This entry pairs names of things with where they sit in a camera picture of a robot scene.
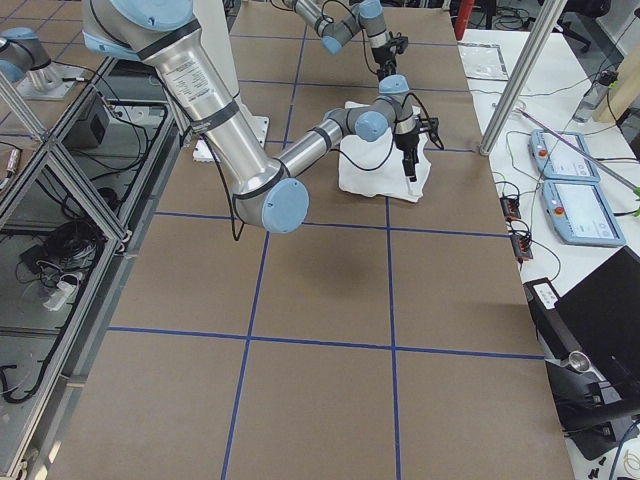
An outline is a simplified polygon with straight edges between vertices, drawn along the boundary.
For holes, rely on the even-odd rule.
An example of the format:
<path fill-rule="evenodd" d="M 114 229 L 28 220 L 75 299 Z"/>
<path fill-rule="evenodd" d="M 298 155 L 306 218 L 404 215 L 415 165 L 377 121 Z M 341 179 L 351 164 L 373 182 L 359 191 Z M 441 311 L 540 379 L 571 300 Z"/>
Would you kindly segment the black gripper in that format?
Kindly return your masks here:
<path fill-rule="evenodd" d="M 395 147 L 403 152 L 402 167 L 409 182 L 417 181 L 416 165 L 418 164 L 417 147 L 419 144 L 419 128 L 404 133 L 394 133 Z"/>
<path fill-rule="evenodd" d="M 402 55 L 408 47 L 408 37 L 402 34 L 391 35 L 381 46 L 372 49 L 374 60 L 379 65 L 376 76 L 379 81 L 395 74 L 396 57 Z"/>

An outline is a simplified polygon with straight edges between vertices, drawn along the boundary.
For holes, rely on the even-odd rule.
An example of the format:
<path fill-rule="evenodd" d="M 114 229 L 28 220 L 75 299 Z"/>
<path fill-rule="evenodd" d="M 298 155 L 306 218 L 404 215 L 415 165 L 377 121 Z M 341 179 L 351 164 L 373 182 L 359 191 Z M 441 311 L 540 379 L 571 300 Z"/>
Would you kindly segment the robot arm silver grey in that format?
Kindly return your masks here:
<path fill-rule="evenodd" d="M 183 110 L 193 131 L 206 138 L 229 171 L 233 184 L 229 207 L 246 224 L 271 233 L 289 233 L 305 220 L 309 195 L 297 175 L 356 135 L 373 142 L 392 131 L 402 151 L 402 167 L 415 182 L 421 120 L 410 101 L 404 76 L 395 72 L 396 53 L 407 40 L 392 37 L 383 8 L 363 1 L 349 8 L 341 22 L 326 16 L 313 1 L 290 1 L 292 8 L 321 35 L 331 52 L 366 31 L 378 74 L 379 95 L 369 106 L 338 108 L 300 140 L 270 157 L 262 148 L 235 96 L 202 45 L 202 26 L 190 1 L 85 1 L 83 35 L 88 49 L 155 69 Z"/>
<path fill-rule="evenodd" d="M 378 80 L 397 73 L 398 55 L 402 55 L 408 47 L 408 38 L 401 34 L 394 35 L 387 27 L 384 9 L 380 1 L 361 1 L 346 6 L 341 1 L 337 4 L 346 9 L 346 16 L 341 20 L 331 17 L 326 11 L 330 1 L 282 1 L 282 9 L 292 11 L 310 26 L 321 40 L 324 48 L 336 55 L 358 34 L 363 37 L 363 46 L 369 46 L 373 60 L 377 64 L 373 70 L 364 54 L 365 64 Z"/>

